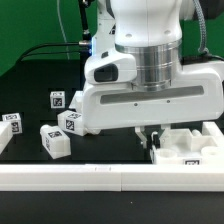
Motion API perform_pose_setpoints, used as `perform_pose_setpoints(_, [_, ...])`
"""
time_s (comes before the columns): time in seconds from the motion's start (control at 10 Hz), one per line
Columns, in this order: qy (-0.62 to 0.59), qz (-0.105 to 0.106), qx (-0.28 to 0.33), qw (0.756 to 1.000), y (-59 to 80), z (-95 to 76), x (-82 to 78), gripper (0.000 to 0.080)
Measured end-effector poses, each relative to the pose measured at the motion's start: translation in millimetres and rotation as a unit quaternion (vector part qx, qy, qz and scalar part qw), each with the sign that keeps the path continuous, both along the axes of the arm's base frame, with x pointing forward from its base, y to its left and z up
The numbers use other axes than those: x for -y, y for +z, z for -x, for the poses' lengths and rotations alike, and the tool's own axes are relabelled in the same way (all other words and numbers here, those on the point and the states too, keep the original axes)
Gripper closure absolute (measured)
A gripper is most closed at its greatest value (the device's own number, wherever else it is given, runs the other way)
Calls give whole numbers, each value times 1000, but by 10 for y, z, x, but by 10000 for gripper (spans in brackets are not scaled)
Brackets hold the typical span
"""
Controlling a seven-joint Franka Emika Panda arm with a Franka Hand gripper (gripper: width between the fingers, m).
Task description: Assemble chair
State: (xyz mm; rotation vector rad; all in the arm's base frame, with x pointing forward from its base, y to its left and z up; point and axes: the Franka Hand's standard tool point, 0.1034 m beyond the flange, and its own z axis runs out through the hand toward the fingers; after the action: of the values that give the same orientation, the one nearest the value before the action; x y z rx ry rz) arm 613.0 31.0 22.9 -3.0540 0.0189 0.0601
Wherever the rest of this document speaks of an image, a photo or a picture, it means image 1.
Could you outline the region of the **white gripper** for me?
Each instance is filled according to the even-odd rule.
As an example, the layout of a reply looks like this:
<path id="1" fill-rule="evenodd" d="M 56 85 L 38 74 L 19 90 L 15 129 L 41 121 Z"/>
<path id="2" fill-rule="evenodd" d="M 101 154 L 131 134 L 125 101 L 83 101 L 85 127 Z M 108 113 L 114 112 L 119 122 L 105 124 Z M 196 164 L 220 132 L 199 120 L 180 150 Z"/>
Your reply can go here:
<path id="1" fill-rule="evenodd" d="M 224 113 L 224 62 L 185 65 L 158 92 L 140 92 L 129 83 L 98 84 L 85 88 L 83 124 L 89 130 L 136 127 L 147 148 L 144 126 L 161 125 L 159 143 L 169 137 L 172 123 L 213 120 Z"/>

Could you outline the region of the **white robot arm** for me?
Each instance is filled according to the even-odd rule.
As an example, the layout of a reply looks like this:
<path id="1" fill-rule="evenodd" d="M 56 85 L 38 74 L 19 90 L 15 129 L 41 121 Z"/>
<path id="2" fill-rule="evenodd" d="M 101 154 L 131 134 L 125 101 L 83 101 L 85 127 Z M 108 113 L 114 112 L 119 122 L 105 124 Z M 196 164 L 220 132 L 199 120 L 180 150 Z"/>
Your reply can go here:
<path id="1" fill-rule="evenodd" d="M 110 0 L 115 38 L 85 64 L 89 131 L 213 120 L 224 113 L 224 63 L 180 62 L 180 11 L 198 0 Z"/>

